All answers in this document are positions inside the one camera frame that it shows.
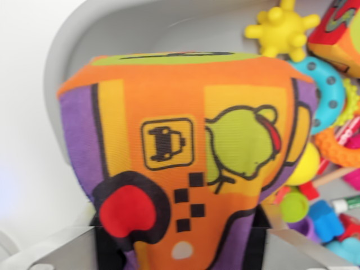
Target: frog illustration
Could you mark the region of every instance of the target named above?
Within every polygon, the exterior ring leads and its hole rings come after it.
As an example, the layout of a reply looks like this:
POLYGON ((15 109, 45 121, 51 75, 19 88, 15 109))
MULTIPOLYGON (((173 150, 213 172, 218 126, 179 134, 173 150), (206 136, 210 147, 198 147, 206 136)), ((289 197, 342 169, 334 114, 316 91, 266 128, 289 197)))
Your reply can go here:
POLYGON ((206 119, 208 185, 235 183, 223 171, 252 180, 261 167, 275 159, 281 138, 275 128, 277 111, 271 105, 258 108, 234 106, 214 119, 206 119))

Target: red toy block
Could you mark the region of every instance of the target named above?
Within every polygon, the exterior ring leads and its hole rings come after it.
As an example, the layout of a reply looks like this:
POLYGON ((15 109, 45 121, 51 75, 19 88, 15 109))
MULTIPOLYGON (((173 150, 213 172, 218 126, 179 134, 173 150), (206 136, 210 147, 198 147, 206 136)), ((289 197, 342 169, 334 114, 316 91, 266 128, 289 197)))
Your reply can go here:
POLYGON ((338 236, 339 241, 343 241, 349 237, 355 237, 360 240, 360 220, 350 215, 341 214, 339 216, 344 225, 345 232, 338 236))
POLYGON ((320 197, 319 192, 313 186, 313 183, 311 181, 300 185, 299 190, 308 198, 308 200, 314 200, 320 197))

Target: yellow ball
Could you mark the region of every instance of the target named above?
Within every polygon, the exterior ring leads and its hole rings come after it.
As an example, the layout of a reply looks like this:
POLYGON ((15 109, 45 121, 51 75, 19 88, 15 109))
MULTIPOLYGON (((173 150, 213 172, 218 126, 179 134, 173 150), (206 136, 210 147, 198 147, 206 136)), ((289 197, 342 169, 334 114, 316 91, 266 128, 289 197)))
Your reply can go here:
POLYGON ((320 164, 320 154, 317 148, 309 142, 298 166, 286 182, 288 186, 299 186, 309 182, 317 173, 320 164))

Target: teal teether ring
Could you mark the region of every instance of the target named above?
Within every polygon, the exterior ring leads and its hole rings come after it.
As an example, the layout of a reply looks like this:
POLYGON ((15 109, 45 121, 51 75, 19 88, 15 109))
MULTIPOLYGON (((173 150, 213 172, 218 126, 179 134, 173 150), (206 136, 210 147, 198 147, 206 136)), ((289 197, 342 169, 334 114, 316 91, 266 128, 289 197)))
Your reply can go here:
POLYGON ((314 135, 331 126, 341 114, 345 104, 343 80, 330 64, 315 57, 308 56, 302 62, 289 63, 301 73, 313 78, 321 93, 311 130, 314 135))

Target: yellow spiky ball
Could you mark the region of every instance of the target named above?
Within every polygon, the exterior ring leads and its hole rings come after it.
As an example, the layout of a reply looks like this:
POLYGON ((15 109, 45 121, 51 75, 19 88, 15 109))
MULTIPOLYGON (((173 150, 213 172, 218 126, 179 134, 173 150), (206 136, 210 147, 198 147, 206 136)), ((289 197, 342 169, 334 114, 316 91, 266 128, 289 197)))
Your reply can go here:
POLYGON ((289 54, 294 62, 302 61, 306 54, 303 46, 307 42, 305 32, 320 23, 320 17, 312 14, 301 17, 294 11, 295 0, 282 0, 280 7, 258 14, 259 25, 249 25, 245 37, 259 39, 263 56, 276 57, 289 54))

